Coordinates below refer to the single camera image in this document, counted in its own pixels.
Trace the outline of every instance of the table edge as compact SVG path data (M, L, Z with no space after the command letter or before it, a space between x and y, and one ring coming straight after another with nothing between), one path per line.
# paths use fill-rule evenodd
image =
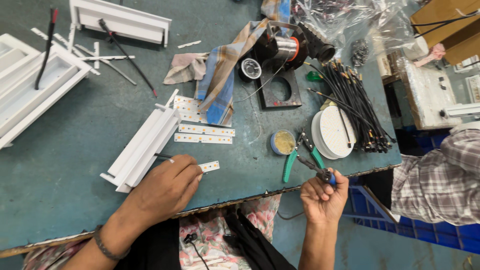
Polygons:
M372 172L385 171L385 170L388 170L388 169L393 169L393 168L399 167L400 165L401 165L401 163L400 164L395 164L395 165L388 165L388 166L382 167L382 168L374 168L372 170L365 171L365 172L357 172L357 173L349 174L349 175L346 175L346 177L354 177L354 176L369 174L369 173L372 173ZM290 192L290 191L295 191L295 190L299 190L300 187L301 187L301 185L298 185L298 186L295 186L295 187L275 190L275 191L268 192L268 193L265 193L265 194L259 194L259 195L254 195L254 196L250 196L250 197L246 197L246 198L242 198L242 199L236 199L236 200L232 200L232 201L228 201L228 202L212 204L210 206L205 206L205 207L198 207L198 208L194 208L194 209L191 209L191 210L180 212L180 213L176 214L175 216L173 216L172 218L176 219L176 218L192 215L192 214L195 214L195 213L206 212L206 211L211 210L211 209L222 208L222 207L226 207L226 206L230 206L230 205L234 205L234 204L239 204L239 203L250 201L250 200L255 200L255 199L270 197L270 196L273 196L273 195L278 195L278 194L282 194L282 193L286 193L286 192ZM69 243L69 242L89 239L89 238L92 238L92 237L93 237L93 231L83 232L83 233L80 233L80 234L75 234L75 235L67 236L67 237L55 238L55 239L52 239L52 240L46 240L46 241L43 241L43 242L38 242L38 243L33 243L33 244L28 244L28 245L16 246L16 247L12 247L12 248L8 248L8 249L4 249L4 250L0 251L0 258L6 258L6 257L15 256L15 255L22 254L22 253L27 253L27 252L33 251L37 248L66 244L66 243Z

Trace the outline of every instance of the green handle pliers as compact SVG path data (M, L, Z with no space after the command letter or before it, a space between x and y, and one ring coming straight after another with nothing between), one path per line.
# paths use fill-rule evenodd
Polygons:
M318 165L318 168L320 169L325 169L324 161L322 160L322 157L320 156L320 152L317 150L317 147L313 145L313 142L308 138L307 133L305 131L305 127L302 128L300 132L300 136L297 140L297 144L295 145L295 150L288 155L287 161L285 162L285 168L283 169L283 182L286 183L288 182L288 178L290 177L290 171L292 170L292 165L295 159L297 158L297 150L299 149L299 146L304 143L305 146L310 150L310 155L313 157L315 162Z

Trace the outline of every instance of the left hand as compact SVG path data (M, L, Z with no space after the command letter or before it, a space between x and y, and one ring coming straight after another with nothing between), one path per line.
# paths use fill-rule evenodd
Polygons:
M202 169L189 155L176 155L153 168L117 210L142 230L182 211L197 191Z
M310 178L301 186L300 198L309 223L337 225L347 202L348 178L339 171L328 169L335 175L335 190L318 177Z

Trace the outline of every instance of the checkered shirt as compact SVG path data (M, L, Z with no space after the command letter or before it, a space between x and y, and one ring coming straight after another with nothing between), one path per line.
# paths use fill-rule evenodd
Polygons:
M428 223L480 223L480 130L461 130L394 169L392 212Z

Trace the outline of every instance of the earphones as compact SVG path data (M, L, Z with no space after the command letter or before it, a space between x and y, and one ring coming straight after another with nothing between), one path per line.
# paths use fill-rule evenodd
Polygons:
M200 257L200 259L202 259L202 261L204 262L205 264L205 267L207 267L207 270L210 270L207 266L207 263L205 262L204 258L202 257L202 255L200 255L200 253L198 252L197 250L197 247L195 246L195 244L193 243L193 241L197 240L198 238L198 235L196 233L192 233L192 234L187 234L187 237L185 237L185 239L183 240L184 244L192 244L193 245L193 248L195 248L195 251L197 252L198 256Z
M198 236L196 233L193 234L187 234L187 237L183 240L185 244L191 243L192 241L197 240Z

